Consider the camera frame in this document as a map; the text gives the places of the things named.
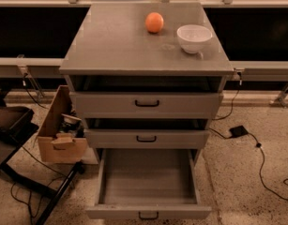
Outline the grey top drawer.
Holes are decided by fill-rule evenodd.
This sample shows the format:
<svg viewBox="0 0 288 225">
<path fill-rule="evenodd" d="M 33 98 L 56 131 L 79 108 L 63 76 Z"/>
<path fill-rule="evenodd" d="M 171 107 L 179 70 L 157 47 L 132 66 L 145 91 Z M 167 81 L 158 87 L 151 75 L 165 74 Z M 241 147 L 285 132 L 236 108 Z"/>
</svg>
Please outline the grey top drawer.
<svg viewBox="0 0 288 225">
<path fill-rule="evenodd" d="M 222 94 L 71 92 L 70 98 L 81 118 L 210 119 Z"/>
</svg>

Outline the grey middle drawer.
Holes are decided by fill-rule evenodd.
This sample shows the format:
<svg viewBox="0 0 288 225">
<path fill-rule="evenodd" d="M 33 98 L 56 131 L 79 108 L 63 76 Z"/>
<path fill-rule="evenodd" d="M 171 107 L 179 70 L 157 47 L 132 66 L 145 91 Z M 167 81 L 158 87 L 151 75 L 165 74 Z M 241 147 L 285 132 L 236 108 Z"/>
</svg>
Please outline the grey middle drawer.
<svg viewBox="0 0 288 225">
<path fill-rule="evenodd" d="M 84 132 L 93 148 L 131 149 L 202 149 L 207 130 L 140 130 L 140 129 L 87 129 Z"/>
</svg>

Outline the grey bottom drawer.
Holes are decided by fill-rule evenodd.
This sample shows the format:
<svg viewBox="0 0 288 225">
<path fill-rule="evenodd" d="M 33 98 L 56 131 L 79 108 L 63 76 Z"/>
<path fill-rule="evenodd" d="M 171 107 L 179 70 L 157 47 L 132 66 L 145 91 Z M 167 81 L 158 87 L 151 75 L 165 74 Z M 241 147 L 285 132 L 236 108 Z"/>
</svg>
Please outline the grey bottom drawer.
<svg viewBox="0 0 288 225">
<path fill-rule="evenodd" d="M 92 219 L 204 219 L 190 149 L 105 149 Z"/>
</svg>

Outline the black power adapter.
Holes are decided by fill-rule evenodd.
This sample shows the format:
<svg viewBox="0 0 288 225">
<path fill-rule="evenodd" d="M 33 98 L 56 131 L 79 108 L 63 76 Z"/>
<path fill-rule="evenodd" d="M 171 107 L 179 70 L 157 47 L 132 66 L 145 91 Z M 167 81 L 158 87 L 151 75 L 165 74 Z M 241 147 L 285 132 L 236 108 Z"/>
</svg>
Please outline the black power adapter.
<svg viewBox="0 0 288 225">
<path fill-rule="evenodd" d="M 238 138 L 241 136 L 248 135 L 248 131 L 243 126 L 232 127 L 229 129 L 232 138 Z"/>
</svg>

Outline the grey drawer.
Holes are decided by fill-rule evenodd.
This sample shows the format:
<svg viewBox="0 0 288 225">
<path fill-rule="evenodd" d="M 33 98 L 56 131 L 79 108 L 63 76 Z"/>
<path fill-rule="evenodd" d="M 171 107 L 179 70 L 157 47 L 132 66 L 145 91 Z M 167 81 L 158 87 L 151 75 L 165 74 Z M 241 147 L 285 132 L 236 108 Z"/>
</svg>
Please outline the grey drawer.
<svg viewBox="0 0 288 225">
<path fill-rule="evenodd" d="M 92 219 L 204 219 L 190 149 L 105 149 Z"/>
<path fill-rule="evenodd" d="M 207 130 L 140 130 L 140 129 L 87 129 L 84 132 L 93 148 L 131 149 L 202 149 Z"/>
<path fill-rule="evenodd" d="M 222 94 L 71 92 L 70 98 L 81 118 L 210 119 Z"/>
</svg>

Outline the cardboard box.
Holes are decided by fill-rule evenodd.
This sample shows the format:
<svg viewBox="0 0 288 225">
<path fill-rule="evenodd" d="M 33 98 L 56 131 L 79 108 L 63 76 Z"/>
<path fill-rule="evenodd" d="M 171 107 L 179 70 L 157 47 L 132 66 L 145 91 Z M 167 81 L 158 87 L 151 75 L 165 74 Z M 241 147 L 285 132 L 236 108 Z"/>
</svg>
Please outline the cardboard box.
<svg viewBox="0 0 288 225">
<path fill-rule="evenodd" d="M 70 112 L 68 87 L 60 85 L 38 131 L 38 148 L 43 162 L 75 163 L 82 160 L 87 148 L 85 138 L 73 138 L 69 133 L 60 132 L 63 115 Z"/>
</svg>

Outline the white bowl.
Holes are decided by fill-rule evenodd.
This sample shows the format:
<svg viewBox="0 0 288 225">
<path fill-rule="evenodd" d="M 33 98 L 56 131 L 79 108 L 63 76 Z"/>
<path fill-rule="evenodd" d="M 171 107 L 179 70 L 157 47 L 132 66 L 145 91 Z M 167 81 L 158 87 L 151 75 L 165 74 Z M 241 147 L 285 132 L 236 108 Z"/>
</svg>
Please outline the white bowl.
<svg viewBox="0 0 288 225">
<path fill-rule="evenodd" d="M 183 25 L 177 29 L 176 34 L 180 47 L 186 53 L 198 53 L 213 37 L 208 28 L 197 24 Z"/>
</svg>

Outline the orange fruit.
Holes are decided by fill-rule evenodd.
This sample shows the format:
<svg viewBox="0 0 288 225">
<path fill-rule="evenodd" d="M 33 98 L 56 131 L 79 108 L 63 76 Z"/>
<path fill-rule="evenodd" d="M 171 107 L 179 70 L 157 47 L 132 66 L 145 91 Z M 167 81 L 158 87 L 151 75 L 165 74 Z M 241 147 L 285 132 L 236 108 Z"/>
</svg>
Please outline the orange fruit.
<svg viewBox="0 0 288 225">
<path fill-rule="evenodd" d="M 157 12 L 151 12 L 146 16 L 145 28 L 150 33 L 158 33 L 164 25 L 162 16 Z"/>
</svg>

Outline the grey drawer cabinet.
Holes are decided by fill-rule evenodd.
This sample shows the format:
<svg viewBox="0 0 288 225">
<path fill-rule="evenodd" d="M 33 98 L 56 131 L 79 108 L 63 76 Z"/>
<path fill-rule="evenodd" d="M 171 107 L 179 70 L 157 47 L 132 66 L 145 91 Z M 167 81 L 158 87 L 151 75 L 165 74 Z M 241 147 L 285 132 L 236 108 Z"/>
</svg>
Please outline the grey drawer cabinet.
<svg viewBox="0 0 288 225">
<path fill-rule="evenodd" d="M 145 28 L 159 13 L 160 32 Z M 95 3 L 60 68 L 71 92 L 218 93 L 233 73 L 217 36 L 198 53 L 179 45 L 176 31 L 197 24 L 213 31 L 198 3 Z M 81 118 L 87 129 L 207 130 L 210 119 Z"/>
</svg>

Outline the black stand frame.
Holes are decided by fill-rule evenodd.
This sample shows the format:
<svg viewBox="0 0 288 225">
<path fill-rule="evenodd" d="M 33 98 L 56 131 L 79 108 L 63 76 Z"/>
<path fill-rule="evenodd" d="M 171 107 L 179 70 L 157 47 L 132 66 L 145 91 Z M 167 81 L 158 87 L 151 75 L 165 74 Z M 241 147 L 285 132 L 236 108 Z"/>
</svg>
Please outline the black stand frame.
<svg viewBox="0 0 288 225">
<path fill-rule="evenodd" d="M 60 198 L 67 190 L 68 186 L 72 182 L 76 173 L 83 173 L 84 168 L 82 162 L 76 162 L 69 173 L 65 175 L 65 179 L 57 190 L 44 186 L 39 182 L 36 182 L 30 178 L 20 175 L 13 170 L 8 161 L 19 151 L 20 148 L 35 134 L 38 130 L 38 126 L 30 123 L 26 127 L 26 131 L 18 139 L 12 138 L 9 133 L 4 130 L 0 131 L 0 171 L 5 173 L 14 183 L 20 184 L 25 188 L 28 188 L 31 192 L 36 192 L 41 197 L 48 198 L 50 202 L 46 206 L 38 218 L 36 225 L 44 225 L 50 213 L 58 204 Z"/>
</svg>

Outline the jar in cardboard box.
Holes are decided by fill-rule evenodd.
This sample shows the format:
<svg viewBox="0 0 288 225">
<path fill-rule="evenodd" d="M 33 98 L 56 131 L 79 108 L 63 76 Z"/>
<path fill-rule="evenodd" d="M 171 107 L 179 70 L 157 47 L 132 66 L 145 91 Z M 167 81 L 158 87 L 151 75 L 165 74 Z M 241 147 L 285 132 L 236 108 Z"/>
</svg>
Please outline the jar in cardboard box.
<svg viewBox="0 0 288 225">
<path fill-rule="evenodd" d="M 62 122 L 60 123 L 58 131 L 60 133 L 70 133 L 74 138 L 79 134 L 81 119 L 62 113 Z"/>
</svg>

